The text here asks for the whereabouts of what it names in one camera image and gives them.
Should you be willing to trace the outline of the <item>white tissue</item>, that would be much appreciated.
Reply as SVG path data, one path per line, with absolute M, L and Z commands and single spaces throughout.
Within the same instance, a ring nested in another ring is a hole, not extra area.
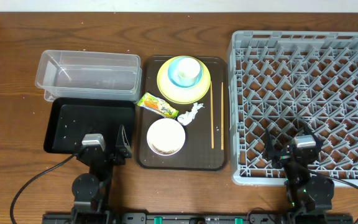
M 194 119 L 199 109 L 203 108 L 202 103 L 193 103 L 193 107 L 190 111 L 186 111 L 185 113 L 179 115 L 177 117 L 177 121 L 182 126 L 187 126 L 190 124 Z

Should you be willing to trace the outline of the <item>green orange snack wrapper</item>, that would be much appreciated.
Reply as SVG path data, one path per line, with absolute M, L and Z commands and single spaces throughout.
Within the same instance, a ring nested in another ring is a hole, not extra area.
M 175 119 L 178 116 L 178 110 L 170 106 L 165 100 L 153 96 L 148 92 L 137 102 L 137 105 L 153 111 L 164 118 Z

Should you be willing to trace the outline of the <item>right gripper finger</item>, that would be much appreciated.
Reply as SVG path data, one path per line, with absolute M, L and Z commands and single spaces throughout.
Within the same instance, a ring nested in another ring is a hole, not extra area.
M 303 122 L 303 135 L 300 136 L 300 145 L 322 145 L 321 140 L 312 132 L 306 122 Z
M 266 137 L 266 141 L 265 141 L 265 149 L 263 152 L 263 158 L 264 159 L 278 159 L 279 152 L 276 151 L 273 147 L 272 138 L 271 138 L 271 135 L 270 135 L 268 129 L 265 130 L 265 137 Z

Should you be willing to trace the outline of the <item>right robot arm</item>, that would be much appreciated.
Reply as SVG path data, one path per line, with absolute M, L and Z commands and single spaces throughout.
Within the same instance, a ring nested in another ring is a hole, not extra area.
M 269 130 L 263 158 L 272 162 L 275 169 L 285 172 L 288 200 L 293 208 L 281 217 L 282 223 L 327 223 L 325 211 L 332 209 L 334 183 L 321 175 L 311 175 L 308 165 L 317 160 L 322 142 L 307 126 L 303 135 L 293 138 L 281 150 L 274 149 Z

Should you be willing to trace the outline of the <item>white bowl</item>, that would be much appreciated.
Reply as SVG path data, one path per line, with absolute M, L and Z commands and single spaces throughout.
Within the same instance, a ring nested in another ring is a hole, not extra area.
M 160 156 L 176 154 L 185 144 L 184 127 L 176 120 L 162 118 L 151 124 L 147 131 L 149 148 Z

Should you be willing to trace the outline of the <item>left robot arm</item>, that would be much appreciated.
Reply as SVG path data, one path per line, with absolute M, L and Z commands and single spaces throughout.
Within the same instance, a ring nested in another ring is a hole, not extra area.
M 119 126 L 112 147 L 107 147 L 102 134 L 86 134 L 74 156 L 89 167 L 89 172 L 73 181 L 71 223 L 119 223 L 119 215 L 109 207 L 108 200 L 113 167 L 124 165 L 132 157 L 124 126 Z

